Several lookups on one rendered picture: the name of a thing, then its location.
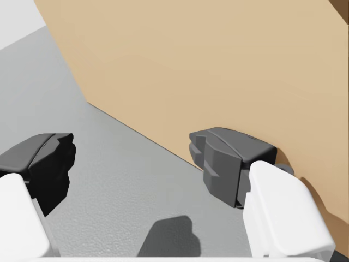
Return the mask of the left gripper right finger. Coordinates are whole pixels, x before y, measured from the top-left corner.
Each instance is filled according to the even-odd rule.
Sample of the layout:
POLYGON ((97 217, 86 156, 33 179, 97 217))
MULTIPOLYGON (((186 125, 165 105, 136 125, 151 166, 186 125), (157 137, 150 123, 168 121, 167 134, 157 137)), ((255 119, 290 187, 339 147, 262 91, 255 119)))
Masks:
POLYGON ((253 257, 331 257, 334 240, 308 189, 276 162, 277 148, 227 128, 190 133, 211 195, 243 211, 253 257))

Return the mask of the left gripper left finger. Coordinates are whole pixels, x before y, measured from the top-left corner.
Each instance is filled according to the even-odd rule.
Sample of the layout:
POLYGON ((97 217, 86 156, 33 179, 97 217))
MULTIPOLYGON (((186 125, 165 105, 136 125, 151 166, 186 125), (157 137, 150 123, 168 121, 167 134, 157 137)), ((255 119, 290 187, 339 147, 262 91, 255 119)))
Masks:
POLYGON ((46 216, 67 196, 72 133, 32 136, 0 154, 0 257, 58 257, 46 216))

